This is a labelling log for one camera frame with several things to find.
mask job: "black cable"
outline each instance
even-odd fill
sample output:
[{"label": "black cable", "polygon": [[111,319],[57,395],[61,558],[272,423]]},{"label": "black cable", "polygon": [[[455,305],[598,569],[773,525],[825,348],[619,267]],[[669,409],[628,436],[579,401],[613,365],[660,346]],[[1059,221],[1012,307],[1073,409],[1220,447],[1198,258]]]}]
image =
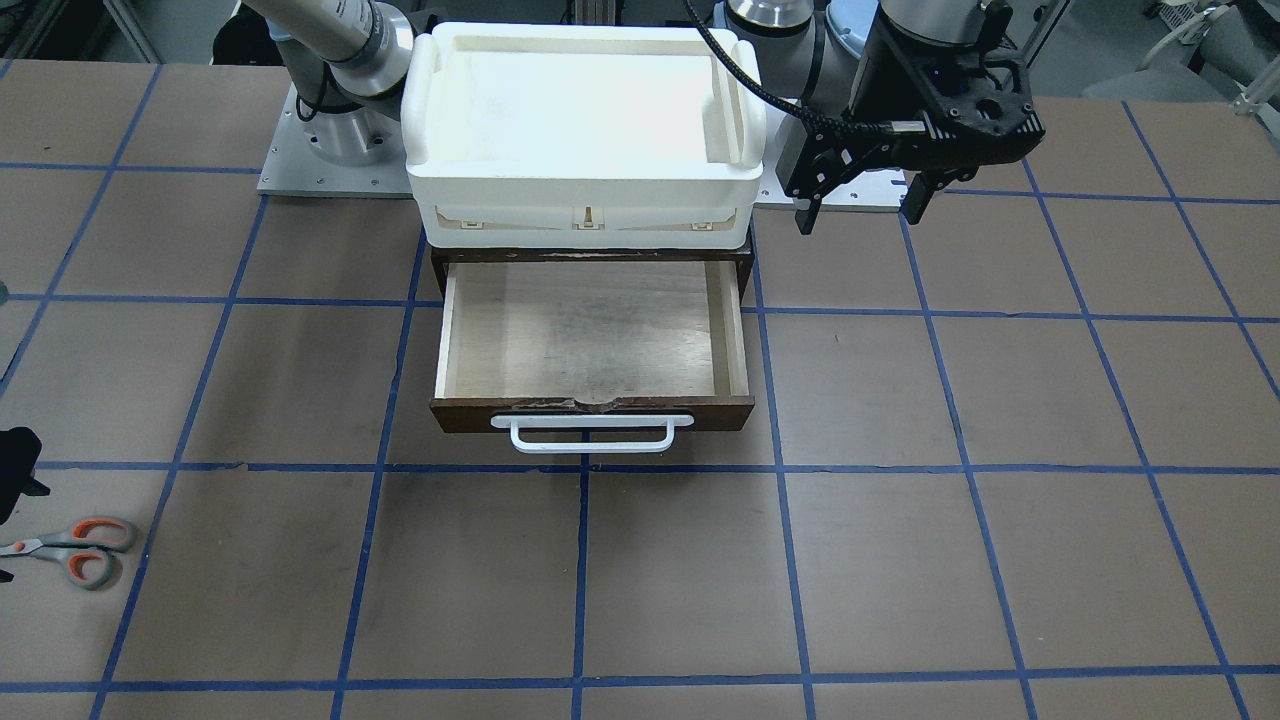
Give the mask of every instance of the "black cable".
[{"label": "black cable", "polygon": [[800,91],[799,100],[808,104],[813,94],[818,91],[818,79],[822,77],[822,60],[827,54],[827,14],[815,13],[814,14],[814,31],[813,31],[813,59],[809,60],[809,79],[804,83],[804,90]]},{"label": "black cable", "polygon": [[760,100],[764,100],[769,105],[773,105],[774,108],[782,110],[788,115],[795,115],[796,118],[800,118],[801,120],[809,123],[812,127],[817,129],[844,132],[846,135],[860,136],[867,138],[896,137],[896,133],[893,132],[893,126],[891,123],[887,122],[852,123],[840,118],[831,118],[828,115],[815,113],[808,108],[801,108],[795,102],[791,102],[783,97],[778,97],[777,95],[773,95],[768,90],[764,90],[764,87],[762,87],[760,83],[755,82],[751,78],[751,76],[746,74],[746,72],[742,68],[737,67],[737,63],[735,63],[733,59],[728,56],[728,53],[724,53],[724,49],[721,47],[719,42],[717,42],[714,37],[712,37],[712,32],[707,28],[707,23],[704,23],[701,18],[698,17],[698,10],[694,9],[692,0],[684,0],[684,4],[685,4],[685,12],[689,14],[689,19],[692,20],[694,23],[694,28],[698,29],[698,35],[703,36],[703,41],[707,42],[707,46],[710,49],[712,54],[716,55],[716,59],[719,60],[722,65],[724,65],[724,69],[728,70],[730,74],[733,76],[735,79],[737,79],[737,82],[742,83],[748,90],[751,91],[751,94],[754,94]]},{"label": "black cable", "polygon": [[307,108],[311,109],[311,114],[305,118],[302,117],[302,96],[301,95],[293,96],[293,111],[298,114],[300,120],[302,120],[303,123],[310,123],[316,118],[316,115],[320,113],[320,105],[324,105],[324,96],[325,92],[329,90],[329,83],[332,81],[333,81],[333,68],[329,67],[329,63],[325,63],[324,72],[320,73],[320,90],[316,91],[316,101],[315,104],[307,102]]}]

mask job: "orange scissor handle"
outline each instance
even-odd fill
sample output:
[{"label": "orange scissor handle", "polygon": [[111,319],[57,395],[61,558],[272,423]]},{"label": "orange scissor handle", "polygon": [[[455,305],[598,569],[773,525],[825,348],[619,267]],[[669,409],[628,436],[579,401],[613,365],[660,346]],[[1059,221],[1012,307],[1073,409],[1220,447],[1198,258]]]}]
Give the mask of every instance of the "orange scissor handle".
[{"label": "orange scissor handle", "polygon": [[41,547],[33,557],[58,562],[73,585],[96,591],[115,574],[115,556],[100,547]]},{"label": "orange scissor handle", "polygon": [[[65,538],[56,538],[56,541],[70,541],[70,543],[64,542],[64,544],[101,547],[113,552],[127,552],[138,539],[138,529],[133,527],[133,523],[108,516],[77,520],[65,534]],[[58,544],[56,541],[47,544]]]}]

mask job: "blue tape line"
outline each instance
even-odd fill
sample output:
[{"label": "blue tape line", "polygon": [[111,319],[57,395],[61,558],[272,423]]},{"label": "blue tape line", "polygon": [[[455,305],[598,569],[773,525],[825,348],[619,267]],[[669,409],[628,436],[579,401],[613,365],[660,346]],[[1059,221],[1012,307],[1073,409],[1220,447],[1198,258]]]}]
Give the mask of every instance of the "blue tape line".
[{"label": "blue tape line", "polygon": [[369,509],[365,514],[365,534],[360,543],[360,561],[356,566],[356,584],[351,592],[351,607],[347,612],[347,632],[342,641],[342,657],[338,661],[338,687],[333,693],[330,717],[342,717],[342,703],[346,697],[347,676],[351,673],[351,655],[356,647],[356,630],[360,625],[360,607],[365,597],[365,579],[369,575],[369,556],[374,544],[374,528],[378,523],[378,506],[383,495],[383,478],[387,474],[387,455],[390,452],[392,427],[396,421],[396,402],[399,398],[401,379],[404,377],[404,356],[413,329],[413,299],[417,297],[417,281],[422,274],[422,261],[426,258],[426,233],[420,232],[417,252],[413,258],[413,270],[408,281],[408,293],[401,306],[404,315],[401,320],[399,343],[396,347],[396,374],[387,392],[387,409],[383,414],[383,432],[378,441],[378,468],[369,489]]},{"label": "blue tape line", "polygon": [[[14,301],[49,301],[49,302],[157,302],[174,305],[219,305],[227,301],[218,296],[188,296],[188,295],[104,295],[104,293],[37,293],[14,292],[9,295]],[[358,299],[358,297],[237,297],[236,305],[278,305],[278,306],[319,306],[319,307],[403,307],[401,300],[385,299]],[[444,307],[440,300],[415,300],[413,307]],[[742,307],[746,315],[868,315],[868,316],[901,316],[923,318],[922,310],[905,307]],[[1009,320],[1083,320],[1080,313],[1044,313],[1020,311],[1004,313],[1000,310],[937,310],[931,309],[934,318],[973,318],[973,319],[1009,319]],[[1151,314],[1117,314],[1117,313],[1091,313],[1094,320],[1115,320],[1125,323],[1228,323],[1244,324],[1280,324],[1280,318],[1267,318],[1261,315],[1229,316],[1229,315],[1151,315]]]},{"label": "blue tape line", "polygon": [[0,161],[0,170],[95,170],[106,172],[119,168],[96,163],[10,163]]},{"label": "blue tape line", "polygon": [[1107,200],[1112,202],[1180,202],[1204,205],[1280,205],[1280,200],[1251,197],[1165,197],[1160,195],[1097,195],[1091,192],[1042,192],[1025,190],[983,190],[969,187],[950,187],[947,193],[986,195],[992,197],[1052,197],[1061,200]]},{"label": "blue tape line", "polygon": [[101,165],[96,163],[14,163],[0,161],[9,170],[115,170],[118,173],[186,173],[256,176],[260,168],[206,168],[198,165]]},{"label": "blue tape line", "polygon": [[[138,127],[138,119],[142,118],[142,111],[147,106],[147,101],[151,99],[151,91],[155,90],[156,81],[160,78],[160,69],[164,65],[156,65],[156,69],[151,73],[151,81],[147,83],[146,90],[142,92],[142,97],[138,100],[138,106],[133,111],[133,118],[129,120],[129,126],[124,129],[124,137],[120,138],[120,145],[115,149],[114,159],[111,165],[116,165],[120,161],[120,156],[124,155],[124,149],[128,147],[129,140],[133,138],[133,131]],[[84,240],[84,232],[88,229],[90,222],[93,219],[93,214],[97,213],[99,205],[102,202],[102,196],[106,195],[106,186],[111,182],[111,170],[108,170],[102,176],[102,182],[97,186],[97,192],[93,193],[93,200],[88,205],[88,210],[84,211],[84,218],[81,220],[78,228],[76,228],[76,234],[72,237],[70,246],[67,247],[67,252],[63,255],[63,260],[58,264],[58,269],[54,270],[54,277],[49,281],[49,287],[45,290],[45,295],[52,295],[58,291],[58,284],[63,282],[63,275],[67,274],[67,268],[70,265],[72,258],[76,255],[76,250],[79,249],[81,242]],[[13,359],[9,361],[9,366],[5,370],[4,377],[0,377],[0,398],[9,389],[9,383],[13,382],[14,374],[18,372],[18,366],[22,365],[22,359],[27,355],[27,348],[31,346],[31,338],[35,337],[36,331],[40,328],[40,322],[45,318],[45,313],[49,310],[49,300],[45,299],[40,302],[40,307],[36,307],[36,313],[31,319],[31,324],[27,325],[27,332],[22,336],[22,341],[18,342],[18,348],[13,354]]]},{"label": "blue tape line", "polygon": [[[760,258],[755,259],[755,268],[751,273],[755,283],[755,302],[760,307],[768,307],[764,300],[764,281],[760,277]],[[787,560],[787,585],[791,591],[791,616],[796,632],[796,653],[800,660],[800,676],[804,692],[804,711],[806,720],[818,719],[818,706],[813,697],[813,669],[809,665],[809,637],[805,633],[804,603],[800,597],[800,575],[796,570],[795,537],[791,532],[791,503],[787,495],[787,475],[782,457],[782,430],[778,420],[778,397],[773,383],[773,352],[769,350],[769,328],[765,322],[768,313],[756,313],[755,318],[760,329],[760,357],[764,364],[764,393],[769,405],[769,437],[773,441],[773,473],[778,488],[778,511],[782,516],[782,550]]]},{"label": "blue tape line", "polygon": [[[1125,105],[1125,111],[1128,113],[1128,105]],[[1027,178],[1030,181],[1032,188],[1038,190],[1039,184],[1036,182],[1036,173],[1032,170],[1030,163],[1025,159],[1023,159],[1023,168],[1027,170]],[[1174,519],[1169,512],[1169,507],[1165,505],[1165,497],[1161,493],[1160,483],[1156,479],[1156,474],[1151,469],[1151,460],[1147,457],[1147,451],[1142,445],[1142,437],[1138,434],[1138,425],[1134,423],[1133,414],[1129,411],[1129,404],[1125,401],[1124,392],[1120,389],[1120,382],[1111,365],[1111,359],[1107,357],[1107,351],[1102,346],[1102,337],[1098,334],[1098,328],[1089,316],[1088,302],[1084,300],[1084,292],[1080,290],[1080,283],[1075,277],[1075,270],[1071,268],[1071,261],[1066,256],[1066,247],[1062,245],[1062,238],[1059,236],[1057,227],[1053,224],[1053,215],[1050,213],[1048,204],[1044,202],[1043,197],[1038,199],[1038,201],[1041,213],[1044,215],[1044,223],[1048,227],[1050,236],[1053,238],[1053,246],[1057,249],[1057,254],[1062,259],[1062,266],[1066,270],[1068,281],[1071,283],[1071,291],[1075,293],[1076,302],[1080,305],[1080,313],[1085,315],[1084,324],[1089,329],[1089,337],[1093,340],[1093,346],[1098,352],[1098,359],[1102,363],[1102,370],[1106,373],[1107,383],[1111,386],[1111,392],[1115,395],[1116,404],[1120,406],[1120,414],[1124,416],[1125,428],[1129,430],[1129,437],[1133,441],[1134,450],[1138,452],[1138,461],[1142,464],[1144,474],[1147,475],[1147,484],[1151,487],[1151,493],[1156,500],[1161,521],[1165,524],[1169,541],[1174,547],[1174,553],[1178,556],[1178,564],[1183,569],[1183,575],[1185,577],[1187,584],[1192,591],[1192,597],[1196,600],[1196,609],[1199,611],[1201,620],[1204,623],[1204,630],[1208,633],[1210,644],[1213,647],[1213,655],[1217,657],[1224,674],[1226,674],[1226,683],[1231,689],[1231,697],[1235,700],[1235,706],[1240,712],[1240,719],[1249,720],[1249,711],[1244,707],[1244,698],[1240,696],[1239,685],[1235,683],[1235,678],[1230,673],[1226,673],[1228,660],[1226,652],[1222,650],[1222,641],[1217,635],[1217,629],[1215,628],[1213,620],[1208,612],[1208,605],[1204,602],[1204,596],[1201,593],[1199,583],[1196,582],[1196,575],[1192,573],[1187,552],[1183,550],[1183,543],[1178,537],[1178,529],[1174,527]]]},{"label": "blue tape line", "polygon": [[[49,302],[159,302],[173,305],[221,305],[225,297],[192,295],[90,295],[90,293],[37,293],[14,292],[10,300]],[[237,297],[236,305],[307,305],[321,307],[403,307],[402,300],[370,300],[343,297]],[[444,307],[439,300],[415,300],[413,307]]]},{"label": "blue tape line", "polygon": [[942,382],[942,395],[947,401],[947,414],[951,416],[951,428],[955,432],[956,452],[960,455],[960,464],[964,466],[965,480],[969,486],[969,497],[973,500],[974,515],[978,519],[978,529],[982,533],[982,544],[987,552],[987,564],[991,566],[991,578],[996,585],[996,600],[1000,602],[1000,614],[1005,620],[1005,632],[1009,635],[1009,650],[1014,657],[1014,669],[1018,671],[1018,684],[1023,691],[1023,701],[1027,705],[1027,716],[1037,720],[1039,714],[1036,710],[1036,698],[1032,696],[1032,685],[1027,675],[1027,662],[1023,660],[1021,643],[1018,642],[1018,628],[1014,625],[1014,612],[1009,603],[1009,593],[1005,591],[1005,579],[1000,571],[1000,560],[996,557],[996,543],[991,537],[991,527],[987,523],[987,510],[982,503],[982,491],[978,488],[978,479],[974,475],[973,465],[969,461],[969,448],[964,439],[964,427],[960,424],[960,410],[956,406],[955,393],[951,389],[951,378],[947,374],[946,361],[942,359],[942,345],[938,342],[938,332],[933,323],[933,313],[929,310],[929,300],[924,292],[924,277],[915,255],[915,246],[911,242],[911,231],[906,224],[906,218],[897,217],[899,227],[902,231],[902,241],[906,243],[906,259],[911,265],[911,277],[915,281],[915,292],[920,299],[920,309],[924,310],[924,327],[929,333],[929,345],[933,347],[933,361],[938,366],[938,378]]},{"label": "blue tape line", "polygon": [[402,473],[413,475],[439,474],[439,473],[556,473],[577,474],[577,465],[413,465],[392,464],[387,465],[388,473]]},{"label": "blue tape line", "polygon": [[758,315],[893,315],[919,318],[919,310],[878,309],[878,307],[767,307],[751,309]]},{"label": "blue tape line", "polygon": [[1178,214],[1183,219],[1183,224],[1187,225],[1187,232],[1192,236],[1192,242],[1196,243],[1196,250],[1199,252],[1201,259],[1204,261],[1204,266],[1208,268],[1210,277],[1213,278],[1213,284],[1217,286],[1217,291],[1222,295],[1222,300],[1226,302],[1226,309],[1231,313],[1231,319],[1235,320],[1236,325],[1240,328],[1240,333],[1244,334],[1244,342],[1249,346],[1249,352],[1253,354],[1254,361],[1257,361],[1258,368],[1262,369],[1263,377],[1267,379],[1267,384],[1271,386],[1271,395],[1280,400],[1280,386],[1276,386],[1275,375],[1267,368],[1267,361],[1262,357],[1262,352],[1258,351],[1258,345],[1253,342],[1253,336],[1249,333],[1249,328],[1240,322],[1240,311],[1235,306],[1235,301],[1231,300],[1231,295],[1226,291],[1226,284],[1222,282],[1222,277],[1217,274],[1217,268],[1213,266],[1213,261],[1208,256],[1208,251],[1204,250],[1204,243],[1201,242],[1199,233],[1196,232],[1196,227],[1192,224],[1192,219],[1187,215],[1187,208],[1178,200],[1174,192],[1174,186],[1169,182],[1169,176],[1165,174],[1165,169],[1160,165],[1160,160],[1156,159],[1156,151],[1152,150],[1151,143],[1147,142],[1147,136],[1143,135],[1142,127],[1138,126],[1138,118],[1134,117],[1133,110],[1129,109],[1128,102],[1121,102],[1124,106],[1125,115],[1129,117],[1129,122],[1133,124],[1134,132],[1138,133],[1138,140],[1142,141],[1143,149],[1147,151],[1147,156],[1151,158],[1151,164],[1156,167],[1156,173],[1160,174],[1160,182],[1165,183],[1165,190],[1169,191],[1169,196],[1174,199],[1174,206],[1178,208]]},{"label": "blue tape line", "polygon": [[[590,442],[591,433],[582,433],[582,442]],[[577,510],[577,570],[573,591],[573,692],[570,700],[570,720],[582,720],[582,674],[586,662],[586,562],[591,510],[591,456],[579,457],[579,510]]]},{"label": "blue tape line", "polygon": [[[105,471],[146,471],[170,470],[173,462],[151,461],[110,461],[110,460],[41,460],[37,470],[105,470]],[[325,462],[179,462],[177,469],[183,473],[211,473],[243,468],[251,473],[374,473],[376,464],[325,464]],[[1142,465],[1051,465],[1038,462],[993,462],[970,465],[974,473],[1083,473],[1140,475],[1147,471]],[[1152,465],[1157,475],[1280,475],[1280,468],[1249,468],[1224,465]],[[593,464],[596,473],[631,474],[710,474],[710,473],[776,473],[774,465],[609,465]],[[448,474],[448,473],[549,473],[577,474],[577,465],[410,465],[388,464],[385,473],[398,474]],[[837,473],[837,474],[960,474],[964,465],[783,465],[788,475]]]},{"label": "blue tape line", "polygon": [[1280,205],[1280,200],[1263,197],[1179,197],[1178,201],[1194,205]]},{"label": "blue tape line", "polygon": [[403,300],[357,300],[340,297],[242,297],[238,305],[305,305],[323,307],[403,307]]},{"label": "blue tape line", "polygon": [[192,173],[216,176],[256,176],[261,168],[205,168],[196,165],[120,165],[116,168],[124,173]]},{"label": "blue tape line", "polygon": [[[1233,675],[1280,675],[1280,665],[1231,665]],[[1028,669],[1032,680],[1085,679],[1085,678],[1178,678],[1217,676],[1219,665],[1132,665],[1098,667],[1041,667]],[[1016,680],[1016,670],[909,670],[887,673],[815,673],[813,684],[890,684],[890,683],[984,683]],[[575,684],[584,688],[689,688],[728,685],[799,685],[805,680],[799,674],[763,675],[613,675],[575,678],[371,678],[347,680],[352,691],[486,691],[486,689],[568,689]],[[0,694],[59,694],[95,692],[97,682],[10,682],[0,683]],[[110,683],[111,693],[163,693],[163,692],[332,692],[337,680],[116,680]]]},{"label": "blue tape line", "polygon": [[[152,82],[159,76],[160,68],[163,67],[164,65],[156,65],[156,74],[152,76]],[[165,477],[164,487],[160,491],[160,498],[156,502],[155,514],[151,516],[151,524],[147,529],[147,537],[143,542],[142,553],[138,560],[138,569],[133,574],[133,584],[129,587],[129,597],[124,602],[124,612],[120,615],[120,624],[115,630],[115,639],[111,642],[111,652],[108,655],[106,666],[102,669],[102,683],[96,697],[93,698],[93,710],[90,712],[90,720],[99,720],[101,717],[102,705],[106,702],[108,688],[115,679],[115,667],[120,661],[120,652],[124,650],[124,641],[128,637],[129,626],[133,623],[133,612],[138,606],[138,596],[142,593],[142,583],[146,580],[147,569],[151,564],[151,547],[155,542],[156,529],[160,527],[160,519],[164,515],[164,509],[169,503],[169,497],[173,495],[173,487],[178,479],[178,468],[182,462],[183,454],[187,451],[187,442],[191,439],[191,432],[196,424],[196,415],[200,413],[201,400],[204,400],[205,391],[209,387],[209,378],[214,372],[214,361],[218,359],[218,350],[221,347],[223,337],[227,334],[227,325],[230,323],[232,310],[234,309],[232,300],[236,297],[236,293],[239,292],[241,282],[244,279],[244,270],[248,268],[248,259],[253,254],[253,245],[257,242],[257,232],[262,227],[262,218],[266,215],[266,204],[268,197],[262,196],[262,200],[257,205],[257,214],[253,218],[253,224],[250,228],[248,240],[244,242],[244,251],[241,254],[239,265],[236,268],[236,275],[232,279],[232,286],[228,291],[227,304],[223,306],[223,314],[218,320],[218,328],[214,331],[212,341],[209,345],[209,354],[205,356],[205,365],[200,370],[200,379],[196,382],[196,391],[191,397],[187,416],[182,423],[182,432],[178,434],[178,446],[173,451],[173,466]]]}]

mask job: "metal mounting plate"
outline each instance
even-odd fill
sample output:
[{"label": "metal mounting plate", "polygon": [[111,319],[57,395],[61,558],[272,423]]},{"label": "metal mounting plate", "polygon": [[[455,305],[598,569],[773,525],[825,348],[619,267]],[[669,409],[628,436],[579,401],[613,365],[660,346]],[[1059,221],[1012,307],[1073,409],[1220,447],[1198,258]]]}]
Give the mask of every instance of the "metal mounting plate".
[{"label": "metal mounting plate", "polygon": [[412,197],[404,170],[404,145],[399,129],[385,137],[393,145],[387,160],[372,165],[335,165],[316,155],[293,111],[293,86],[284,97],[271,146],[262,161],[257,191],[262,195],[301,197]]}]

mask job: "cable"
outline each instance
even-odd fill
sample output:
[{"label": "cable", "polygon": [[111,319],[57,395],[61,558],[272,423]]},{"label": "cable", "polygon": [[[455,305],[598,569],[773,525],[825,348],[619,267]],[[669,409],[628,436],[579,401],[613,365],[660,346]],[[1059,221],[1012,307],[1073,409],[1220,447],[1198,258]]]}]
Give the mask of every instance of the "cable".
[{"label": "cable", "polygon": [[320,73],[320,90],[316,91],[315,104],[307,102],[307,108],[311,109],[311,114],[306,118],[302,117],[302,96],[293,96],[293,111],[298,114],[298,119],[303,123],[310,123],[320,113],[320,106],[324,105],[325,92],[329,90],[329,82],[333,81],[333,69],[329,63],[324,64],[324,70]]},{"label": "cable", "polygon": [[769,105],[773,105],[774,108],[782,110],[788,115],[795,115],[796,118],[800,118],[801,120],[809,123],[810,126],[818,129],[844,132],[846,135],[860,136],[865,138],[890,138],[897,136],[897,133],[893,132],[892,123],[887,122],[854,123],[840,118],[832,118],[828,115],[823,115],[820,113],[815,113],[808,108],[801,108],[795,102],[791,102],[783,97],[778,97],[777,95],[773,95],[768,90],[764,90],[764,87],[762,87],[760,83],[755,82],[751,78],[751,76],[746,74],[746,72],[742,68],[737,67],[737,63],[735,63],[733,59],[728,56],[728,53],[726,53],[724,49],[721,47],[719,42],[717,42],[714,37],[712,37],[712,32],[707,28],[707,23],[704,23],[701,18],[698,17],[698,10],[694,9],[692,0],[684,0],[684,4],[685,4],[685,13],[689,14],[689,19],[692,20],[694,28],[698,29],[698,35],[703,36],[703,41],[707,42],[707,46],[710,49],[712,54],[716,55],[716,59],[719,60],[722,65],[724,65],[724,69],[728,70],[730,74],[733,76],[735,79],[737,79],[737,82],[742,83],[748,90],[751,91],[753,95],[755,95],[760,100],[764,100]]}]

